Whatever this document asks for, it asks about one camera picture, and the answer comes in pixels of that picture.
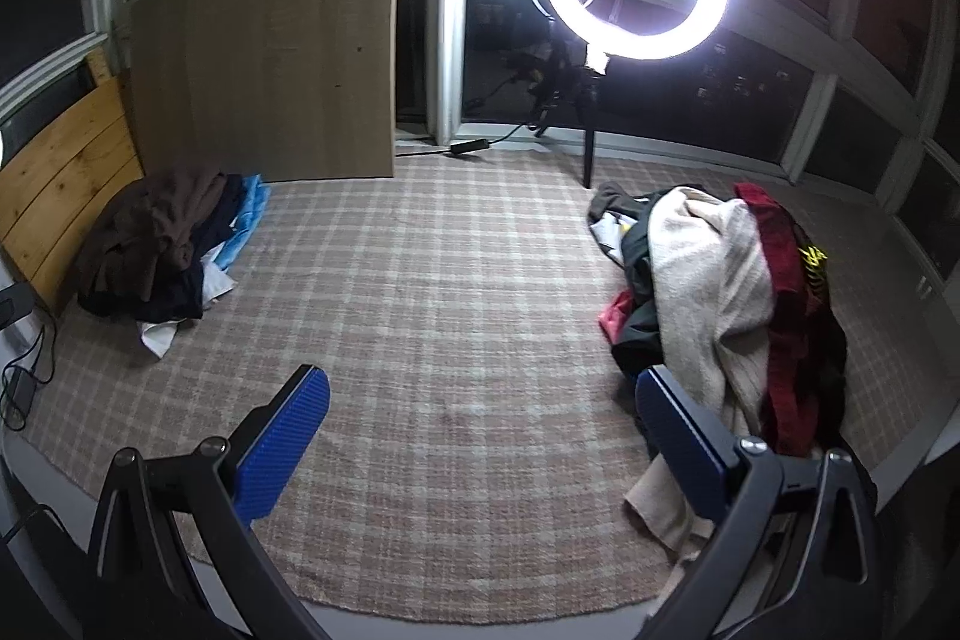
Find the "navy blue garment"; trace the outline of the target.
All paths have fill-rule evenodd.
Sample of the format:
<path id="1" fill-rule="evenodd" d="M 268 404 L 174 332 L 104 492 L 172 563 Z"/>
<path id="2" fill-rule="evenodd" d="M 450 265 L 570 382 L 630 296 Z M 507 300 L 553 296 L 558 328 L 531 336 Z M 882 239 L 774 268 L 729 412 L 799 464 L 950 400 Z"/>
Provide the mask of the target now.
<path id="1" fill-rule="evenodd" d="M 210 216 L 208 220 L 203 221 L 203 223 L 194 230 L 192 241 L 194 241 L 197 253 L 195 253 L 194 261 L 192 265 L 190 265 L 190 268 L 197 266 L 199 260 L 210 248 L 218 244 L 223 244 L 223 242 L 228 241 L 229 236 L 231 236 L 231 223 L 235 220 L 236 214 L 239 213 L 242 198 L 244 198 L 244 184 L 242 183 L 244 179 L 238 174 L 224 175 L 228 177 L 228 184 L 224 187 L 223 197 L 221 197 L 212 216 Z M 145 315 L 145 319 L 135 321 L 146 321 L 149 319 L 149 315 L 158 314 L 161 308 L 164 307 L 164 304 L 171 301 L 178 301 L 179 296 L 176 294 L 176 289 L 178 289 L 178 284 L 187 278 L 187 271 L 185 271 L 183 275 L 174 275 L 172 271 L 169 271 L 158 283 L 158 291 L 153 294 L 153 298 L 151 298 L 149 304 L 143 310 L 139 310 L 139 315 Z"/>

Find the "beige knitted sweater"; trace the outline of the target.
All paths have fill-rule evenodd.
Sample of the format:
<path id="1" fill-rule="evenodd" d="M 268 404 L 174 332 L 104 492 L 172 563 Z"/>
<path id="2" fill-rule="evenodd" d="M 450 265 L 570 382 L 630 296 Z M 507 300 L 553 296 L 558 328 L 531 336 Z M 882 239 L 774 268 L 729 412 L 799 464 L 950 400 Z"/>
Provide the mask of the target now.
<path id="1" fill-rule="evenodd" d="M 729 431 L 757 435 L 773 283 L 747 203 L 688 185 L 652 195 L 622 253 L 636 305 L 612 354 L 626 381 L 665 365 Z"/>

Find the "plaid woven rug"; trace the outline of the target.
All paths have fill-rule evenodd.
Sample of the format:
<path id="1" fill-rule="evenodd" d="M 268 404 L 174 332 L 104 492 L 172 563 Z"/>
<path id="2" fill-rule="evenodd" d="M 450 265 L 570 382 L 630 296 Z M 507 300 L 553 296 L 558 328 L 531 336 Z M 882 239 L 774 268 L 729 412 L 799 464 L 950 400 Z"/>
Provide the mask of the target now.
<path id="1" fill-rule="evenodd" d="M 329 416 L 256 528 L 299 596 L 453 624 L 641 603 L 672 562 L 626 508 L 646 447 L 587 203 L 573 159 L 535 151 L 277 185 L 235 291 L 161 359 L 65 312 L 26 440 L 96 494 L 119 448 L 189 452 L 314 364 Z"/>

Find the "brown folded garment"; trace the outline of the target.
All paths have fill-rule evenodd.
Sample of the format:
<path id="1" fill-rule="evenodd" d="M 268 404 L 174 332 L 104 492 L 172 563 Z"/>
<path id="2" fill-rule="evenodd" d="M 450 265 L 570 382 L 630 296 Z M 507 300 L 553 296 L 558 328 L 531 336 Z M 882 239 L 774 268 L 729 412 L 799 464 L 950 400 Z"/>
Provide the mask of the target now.
<path id="1" fill-rule="evenodd" d="M 212 167 L 145 175 L 117 191 L 89 229 L 73 262 L 76 299 L 105 319 L 139 315 L 172 271 L 194 261 L 194 230 L 212 216 L 228 177 Z"/>

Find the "orange pine plank panel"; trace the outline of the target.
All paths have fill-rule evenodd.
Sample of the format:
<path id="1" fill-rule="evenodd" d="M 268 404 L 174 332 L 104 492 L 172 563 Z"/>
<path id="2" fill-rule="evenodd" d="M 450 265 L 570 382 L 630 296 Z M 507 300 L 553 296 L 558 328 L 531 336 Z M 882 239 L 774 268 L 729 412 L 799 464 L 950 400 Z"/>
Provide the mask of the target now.
<path id="1" fill-rule="evenodd" d="M 71 264 L 103 208 L 143 177 L 128 104 L 127 78 L 114 76 L 3 166 L 3 252 L 52 310 L 64 307 Z"/>

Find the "light blue garment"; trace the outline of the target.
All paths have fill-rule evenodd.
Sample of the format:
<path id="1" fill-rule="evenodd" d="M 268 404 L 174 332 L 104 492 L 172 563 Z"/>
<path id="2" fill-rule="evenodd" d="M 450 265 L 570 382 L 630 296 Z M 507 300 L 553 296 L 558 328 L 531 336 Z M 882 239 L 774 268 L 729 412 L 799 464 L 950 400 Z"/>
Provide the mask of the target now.
<path id="1" fill-rule="evenodd" d="M 247 242 L 251 240 L 254 230 L 259 227 L 272 193 L 272 188 L 262 180 L 260 174 L 247 175 L 242 183 L 244 198 L 242 198 L 239 213 L 231 224 L 231 236 L 224 242 L 213 260 L 213 263 L 224 273 L 228 273 L 231 266 L 236 263 Z"/>

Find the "small wooden plank piece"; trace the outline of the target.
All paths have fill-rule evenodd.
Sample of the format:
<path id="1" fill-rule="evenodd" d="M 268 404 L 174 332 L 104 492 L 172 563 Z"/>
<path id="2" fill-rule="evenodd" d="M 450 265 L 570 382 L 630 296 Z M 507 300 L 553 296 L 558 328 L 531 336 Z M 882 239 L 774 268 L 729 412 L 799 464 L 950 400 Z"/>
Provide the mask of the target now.
<path id="1" fill-rule="evenodd" d="M 112 80 L 112 70 L 110 69 L 109 60 L 107 60 L 106 51 L 103 47 L 93 47 L 93 49 L 85 55 L 85 64 L 96 86 L 105 85 Z"/>

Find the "large light wooden board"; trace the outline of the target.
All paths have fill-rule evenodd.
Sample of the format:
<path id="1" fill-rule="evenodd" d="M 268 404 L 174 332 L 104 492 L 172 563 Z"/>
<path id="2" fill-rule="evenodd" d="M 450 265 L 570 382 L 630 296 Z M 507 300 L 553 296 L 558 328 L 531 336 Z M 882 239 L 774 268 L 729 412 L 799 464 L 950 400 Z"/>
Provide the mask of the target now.
<path id="1" fill-rule="evenodd" d="M 394 172 L 395 0 L 137 0 L 132 133 L 149 174 Z"/>

